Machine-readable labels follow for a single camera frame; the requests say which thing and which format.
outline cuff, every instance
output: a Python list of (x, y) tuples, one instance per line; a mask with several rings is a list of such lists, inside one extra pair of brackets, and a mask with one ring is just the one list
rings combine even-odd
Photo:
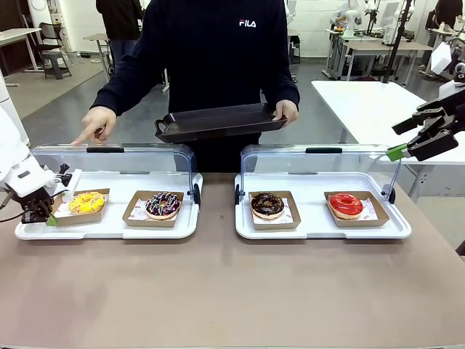
[(111, 109), (115, 112), (116, 116), (120, 116), (122, 114), (119, 112), (118, 103), (115, 101), (115, 98), (111, 93), (99, 92), (90, 109), (95, 107), (106, 107)]
[(278, 94), (278, 100), (276, 100), (276, 102), (279, 102), (280, 100), (290, 100), (291, 102), (294, 102), (297, 109), (299, 109), (300, 94), (296, 87), (288, 87), (281, 91)]

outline desk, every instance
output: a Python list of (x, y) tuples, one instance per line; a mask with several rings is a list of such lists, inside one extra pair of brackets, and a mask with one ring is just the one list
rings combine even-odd
[[(350, 55), (349, 71), (347, 72), (348, 81), (350, 81), (350, 73), (352, 71), (352, 66), (354, 64), (355, 56), (371, 56), (372, 58), (371, 58), (371, 62), (368, 68), (368, 70), (370, 71), (371, 68), (373, 67), (375, 56), (388, 55), (392, 50), (392, 47), (383, 45), (380, 41), (349, 41), (349, 42), (345, 42), (344, 46), (346, 46), (348, 50), (352, 50), (352, 54), (349, 54)], [(399, 67), (403, 65), (405, 57), (410, 56), (413, 53), (412, 62), (410, 64), (407, 74), (405, 75), (405, 81), (404, 81), (403, 86), (407, 86), (408, 82), (410, 81), (418, 51), (431, 51), (431, 50), (432, 50), (431, 47), (420, 44), (418, 42), (406, 42), (406, 41), (400, 42), (399, 48), (397, 50), (397, 56), (400, 56), (400, 61), (396, 68), (396, 73), (395, 73), (396, 77), (397, 77), (397, 74), (399, 73)]]
[(344, 63), (347, 56), (347, 47), (343, 45), (348, 41), (382, 41), (382, 39), (371, 36), (354, 36), (353, 38), (342, 38), (344, 32), (326, 29), (329, 34), (329, 49), (326, 58), (326, 67), (321, 72), (330, 79), (341, 80), (344, 75)]
[[(18, 241), (0, 225), (0, 342), (36, 348), (431, 347), (465, 342), (465, 264), (401, 191), (404, 241), (248, 241), (204, 176), (181, 241)], [(17, 213), (10, 206), (2, 217)]]
[[(102, 48), (105, 48), (107, 50), (108, 57), (111, 56), (111, 53), (110, 53), (110, 40), (108, 40), (107, 34), (98, 33), (98, 34), (94, 34), (94, 35), (91, 35), (91, 36), (86, 36), (83, 39), (97, 42), (97, 47), (99, 49), (100, 59), (102, 61), (103, 71), (105, 72), (105, 78), (107, 79), (107, 82), (109, 82), (110, 81), (110, 74), (108, 73), (108, 67), (107, 67), (107, 64), (105, 63), (105, 56), (104, 56), (103, 51), (102, 51)], [(168, 89), (169, 89), (168, 71), (166, 69), (164, 70), (164, 75), (165, 75), (165, 87), (163, 88), (163, 93), (168, 91)]]
[[(34, 53), (32, 52), (31, 44), (29, 44), (28, 40), (28, 34), (35, 33), (37, 31), (41, 30), (38, 28), (16, 28), (3, 31), (3, 35), (0, 35), (0, 47), (6, 46), (8, 44), (13, 44), (14, 42), (25, 40), (26, 46), (28, 47), (29, 57), (31, 58), (31, 63), (33, 66), (32, 71), (41, 72), (37, 67), (36, 59), (34, 58)], [(7, 84), (7, 86), (17, 86), (17, 84)]]
[[(341, 123), (341, 143), (346, 142), (349, 133), (360, 144), (392, 147), (412, 140), (420, 130), (412, 129), (402, 135), (396, 135), (392, 130), (393, 125), (410, 118), (416, 108), (425, 103), (396, 83), (313, 81), (312, 85)], [(418, 201), (421, 187), (426, 185), (434, 166), (465, 165), (465, 133), (458, 133), (456, 139), (457, 148), (428, 160), (402, 160), (415, 175), (409, 192), (412, 200)]]

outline chocolate donut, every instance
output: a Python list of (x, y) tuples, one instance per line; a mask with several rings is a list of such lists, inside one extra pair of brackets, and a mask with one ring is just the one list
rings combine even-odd
[(256, 194), (251, 201), (252, 212), (266, 220), (274, 220), (284, 212), (282, 198), (271, 193)]
[(167, 220), (173, 217), (181, 203), (173, 193), (158, 193), (147, 200), (145, 211), (154, 220)]

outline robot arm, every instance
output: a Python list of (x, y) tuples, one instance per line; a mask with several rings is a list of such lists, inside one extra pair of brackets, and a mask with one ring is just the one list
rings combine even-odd
[(0, 190), (8, 193), (0, 209), (13, 199), (23, 208), (23, 223), (46, 222), (52, 213), (53, 198), (63, 192), (56, 193), (57, 189), (68, 186), (71, 180), (71, 174), (65, 174), (68, 169), (66, 164), (59, 174), (42, 169), (0, 107)]
[(465, 64), (457, 49), (451, 50), (452, 63), (446, 69), (455, 70), (454, 80), (440, 87), (436, 100), (420, 105), (411, 118), (393, 126), (398, 135), (423, 128), (409, 143), (390, 148), (391, 160), (415, 156), (423, 161), (458, 146), (454, 135), (465, 131)]

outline hand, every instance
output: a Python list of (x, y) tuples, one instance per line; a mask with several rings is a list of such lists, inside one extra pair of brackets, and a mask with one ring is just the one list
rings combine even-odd
[(284, 124), (284, 127), (286, 127), (299, 117), (297, 105), (290, 100), (280, 100), (276, 103), (276, 112), (273, 113), (273, 116), (275, 117), (273, 121), (281, 120), (282, 117), (285, 116), (286, 119), (288, 119), (288, 121)]
[(82, 118), (84, 131), (71, 145), (91, 140), (96, 144), (105, 143), (116, 124), (116, 114), (106, 107), (94, 107)]

